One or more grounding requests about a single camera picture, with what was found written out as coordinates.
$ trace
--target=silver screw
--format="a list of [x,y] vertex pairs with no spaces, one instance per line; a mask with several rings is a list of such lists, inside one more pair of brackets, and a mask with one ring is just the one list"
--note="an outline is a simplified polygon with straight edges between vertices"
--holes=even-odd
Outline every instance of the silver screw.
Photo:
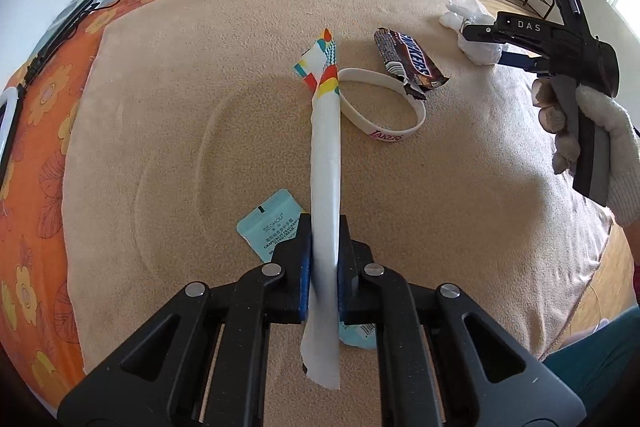
[[267,263],[262,266],[262,273],[267,277],[276,277],[282,272],[282,266],[276,263]]
[[460,297],[460,288],[458,288],[455,284],[451,284],[448,282],[440,286],[440,293],[447,299],[455,299],[456,297]]
[[378,263],[369,263],[364,267],[364,273],[372,277],[379,277],[385,272],[385,267]]
[[200,297],[204,293],[205,287],[201,282],[190,282],[184,292],[190,297]]

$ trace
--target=barcode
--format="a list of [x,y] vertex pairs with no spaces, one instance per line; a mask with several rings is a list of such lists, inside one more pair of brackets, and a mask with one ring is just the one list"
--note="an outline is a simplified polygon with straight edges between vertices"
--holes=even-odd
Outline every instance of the barcode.
[[402,62],[387,62],[386,70],[391,73],[393,76],[400,76],[401,78],[407,78],[406,71],[404,70],[404,66]]
[[360,331],[363,333],[362,336],[367,338],[369,335],[373,335],[376,332],[376,327],[373,324],[362,324],[360,326]]

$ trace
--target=light blue packet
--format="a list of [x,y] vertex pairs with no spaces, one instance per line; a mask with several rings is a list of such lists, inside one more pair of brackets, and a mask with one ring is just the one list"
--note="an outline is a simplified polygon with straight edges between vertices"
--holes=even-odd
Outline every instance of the light blue packet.
[[[273,250],[280,241],[296,236],[302,207],[286,188],[281,188],[263,204],[259,204],[236,226],[264,263],[270,263]],[[345,326],[340,323],[340,340],[348,346],[376,349],[376,328],[373,324]]]

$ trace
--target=candy wrapper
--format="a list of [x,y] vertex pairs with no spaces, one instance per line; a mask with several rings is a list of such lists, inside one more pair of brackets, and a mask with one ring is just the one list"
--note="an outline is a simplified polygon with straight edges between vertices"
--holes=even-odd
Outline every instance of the candy wrapper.
[[294,66],[313,92],[311,114],[312,271],[309,316],[300,344],[306,375],[340,388],[338,234],[340,229],[340,96],[335,41],[329,30]]
[[405,92],[412,97],[425,100],[425,92],[449,80],[409,35],[379,28],[374,39],[386,70],[404,84]]

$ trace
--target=colorful paper pattern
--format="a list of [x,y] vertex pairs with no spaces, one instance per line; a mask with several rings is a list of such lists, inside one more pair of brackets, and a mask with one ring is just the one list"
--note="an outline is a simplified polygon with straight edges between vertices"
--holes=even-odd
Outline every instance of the colorful paper pattern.
[[320,98],[328,92],[338,94],[338,68],[335,64],[335,41],[328,29],[324,29],[320,38],[311,49],[302,55],[294,71],[305,81],[312,93]]

